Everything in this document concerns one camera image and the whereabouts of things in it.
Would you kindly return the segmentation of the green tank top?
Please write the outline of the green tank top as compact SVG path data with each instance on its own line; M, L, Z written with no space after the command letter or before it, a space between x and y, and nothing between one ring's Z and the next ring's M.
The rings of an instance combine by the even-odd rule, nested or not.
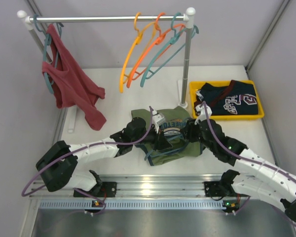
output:
M137 144L135 147L145 153L144 160L147 160L151 166L157 166L184 157L200 156L203 151L202 144L189 143L183 139L183 135L180 133L180 129L191 118L189 113L180 106L174 109L158 110L158 112L165 117L165 121L159 127L172 147L158 151L153 148L152 143Z

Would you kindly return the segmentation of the slate blue hanger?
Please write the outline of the slate blue hanger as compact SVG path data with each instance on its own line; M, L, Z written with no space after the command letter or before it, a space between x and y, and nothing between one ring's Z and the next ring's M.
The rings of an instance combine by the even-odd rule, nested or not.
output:
M141 149L145 152L144 160L148 161L150 166L162 165L184 157L182 154L189 143L186 143L181 134L165 135L172 147L162 151L154 150L150 144L141 144Z

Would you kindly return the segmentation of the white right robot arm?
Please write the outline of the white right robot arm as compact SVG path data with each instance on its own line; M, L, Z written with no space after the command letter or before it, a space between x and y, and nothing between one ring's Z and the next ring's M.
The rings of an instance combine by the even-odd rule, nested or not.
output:
M199 142L230 169L221 177L226 196L242 194L278 208L296 223L296 175L266 161L239 140L226 136L214 120L189 120L181 129L185 140Z

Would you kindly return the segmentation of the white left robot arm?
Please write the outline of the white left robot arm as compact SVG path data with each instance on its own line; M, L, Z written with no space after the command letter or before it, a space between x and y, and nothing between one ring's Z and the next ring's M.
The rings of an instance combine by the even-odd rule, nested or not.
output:
M163 131L154 124L146 128L146 121L135 117L121 131L95 143L56 142L36 163L36 168L49 192L75 189L76 197L97 196L103 182L94 169L84 171L83 167L99 159L123 156L136 144L150 144L155 150L171 147Z

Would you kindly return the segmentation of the orange hanger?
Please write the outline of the orange hanger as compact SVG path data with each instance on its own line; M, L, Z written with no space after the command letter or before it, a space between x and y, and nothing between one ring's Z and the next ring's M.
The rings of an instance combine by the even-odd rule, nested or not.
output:
M123 88L126 86L127 88L130 88L132 81L136 80L137 78L141 77L141 82L140 86L143 87L145 84L145 81L147 79L150 79L153 77L163 66L165 66L179 51L177 50L172 56L170 56L164 63L159 66L158 69L155 71L151 70L151 67L153 64L172 46L174 45L179 38L182 36L182 34L185 32L186 27L185 24L180 23L180 24L174 24L174 21L176 20L177 17L181 16L181 13L178 12L176 13L171 20L170 28L162 31L161 27L159 26L159 19L161 16L164 16L166 13L162 12L160 13L156 20L153 22L148 23L142 30L139 30L137 28L137 21L139 19L139 16L141 15L140 12L138 12L135 16L134 20L134 30L137 31L137 36L134 39L132 46L129 49L129 52L126 56L126 59L124 61L122 71L120 74L120 82L119 82L119 91L122 93ZM128 65L129 59L131 55L133 54L133 51L137 45L139 45L142 42L142 39L144 37L144 33L148 29L152 29L151 32L151 38L146 44L145 48L143 49L141 55L139 56L136 64L133 66L131 69L130 73L126 73L126 67ZM164 40L166 39L167 35L173 32L174 35L163 45L163 47L157 52L157 54L153 57L153 59L150 61L148 66L143 69L141 72L138 71L138 67L141 65L143 60L146 58L146 56L149 54L149 52L158 45L161 45Z

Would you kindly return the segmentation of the red tank top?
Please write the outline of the red tank top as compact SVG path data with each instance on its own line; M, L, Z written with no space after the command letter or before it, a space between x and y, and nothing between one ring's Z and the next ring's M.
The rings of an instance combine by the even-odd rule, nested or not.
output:
M97 86L82 70L61 41L56 28L50 24L46 32L51 37L52 63L43 61L42 73L48 75L54 91L56 106L61 108L76 105L85 115L93 130L100 130L106 123L104 115L96 108L98 99L105 98L105 89Z

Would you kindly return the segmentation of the teal hanger under red top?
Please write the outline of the teal hanger under red top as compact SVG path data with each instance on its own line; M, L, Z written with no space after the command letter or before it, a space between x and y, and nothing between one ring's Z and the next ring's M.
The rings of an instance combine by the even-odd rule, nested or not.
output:
M44 29L41 29L39 26L38 26L38 21L37 21L37 18L39 17L38 14L35 14L34 15L34 25L36 27L36 29L43 33L45 35L45 40L44 40L44 46L43 46L43 62L47 62L47 47L48 46L51 46L51 41L52 41L52 38L51 38L51 35L48 34ZM64 27L64 25L62 23L56 23L56 26L57 26L57 30L58 30L58 33L59 33L59 37L61 37L62 35L62 28ZM54 90L52 88L52 85L54 84L54 80L50 80L50 76L48 73L44 72L43 73L43 76L44 76L44 80L45 80L45 83L46 83L46 86L49 90L49 92L51 94L54 94Z

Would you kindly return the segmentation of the yellow plastic bin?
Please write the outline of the yellow plastic bin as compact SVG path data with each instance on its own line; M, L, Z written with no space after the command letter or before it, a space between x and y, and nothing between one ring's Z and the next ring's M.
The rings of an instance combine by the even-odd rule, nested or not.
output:
M225 80L225 81L192 81L189 83L189 94L190 94L190 99L191 99L191 105L192 105L192 116L193 118L196 118L198 115L194 111L194 102L196 101L196 91L200 89L205 83L210 83L213 86L227 86L228 83L231 80ZM256 91L257 95L257 100L258 100L258 109L259 112L257 115L242 115L242 116L236 116L236 115L231 115L231 116L213 116L211 115L211 119L215 120L255 120L255 119L261 119L264 117L264 111L259 99L259 95L257 93L255 84L251 80L240 80L240 82L252 84L254 86L254 89Z

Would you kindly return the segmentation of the navy maroon shirt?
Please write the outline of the navy maroon shirt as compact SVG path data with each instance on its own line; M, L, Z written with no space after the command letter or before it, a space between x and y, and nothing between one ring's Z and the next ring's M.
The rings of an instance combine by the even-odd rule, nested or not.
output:
M206 102L212 110L213 116L242 116L257 115L258 100L252 84L231 80L227 86L213 86L205 83L196 91L194 111L199 115L196 107Z

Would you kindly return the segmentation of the metal clothes rack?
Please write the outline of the metal clothes rack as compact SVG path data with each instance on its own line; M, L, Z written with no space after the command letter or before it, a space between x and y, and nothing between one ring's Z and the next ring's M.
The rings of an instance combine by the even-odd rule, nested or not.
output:
M170 28L171 20L173 16L161 16L159 19L159 26L161 27L162 31L165 31ZM195 9L193 7L190 7L186 10L185 14L181 14L181 16L177 17L174 21L174 24L185 24L186 30L182 34L182 36L185 36L185 43L179 47L178 50L184 50L185 51L185 57L184 57L184 72L183 72L183 85L182 85L182 92L180 96L180 106L184 107L186 105L185 97L186 97L186 87L187 87L187 75L188 75L188 69L189 69L189 59L190 59L190 45L191 41L194 35L198 34L198 27L194 24L194 16L195 16ZM19 10L17 12L17 17L23 22L25 27L27 28L28 32L40 48L41 52L43 53L43 46L44 46L44 40L45 35L41 32L39 32L35 25L34 25L34 16L29 16L25 11ZM137 28L139 30L142 30L148 23L153 22L156 20L157 17L153 16L142 16L142 14L139 16L139 19L137 21ZM76 23L76 22L117 22L117 21L131 21L134 24L135 16L118 16L118 17L65 17L65 18L44 18L39 16L37 18L38 26L41 29L44 29L47 32L47 28L50 24L52 24L58 33L56 23ZM143 49L145 48L146 44L151 38L151 32L152 29L148 29L144 33L144 37L142 39L142 42L137 45L133 51L133 54L131 55L128 65L126 67L126 73L130 73L133 66L136 64L139 56L141 55ZM163 47L163 45L174 35L173 32L170 32L164 42L161 45L155 46L149 54L146 56L146 58L143 60L141 65L138 67L138 71L141 72L143 69L145 69L150 61L153 59L153 57L157 54L157 52ZM57 60L53 60L51 47L47 47L47 62L52 63L53 61L57 62Z

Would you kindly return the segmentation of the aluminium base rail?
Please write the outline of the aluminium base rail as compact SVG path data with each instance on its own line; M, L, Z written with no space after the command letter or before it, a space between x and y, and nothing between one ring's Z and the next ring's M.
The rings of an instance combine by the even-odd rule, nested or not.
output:
M219 175L196 176L102 176L103 187L96 199L72 188L49 192L39 189L30 195L40 209L104 210L195 210L238 208L244 194L224 194Z

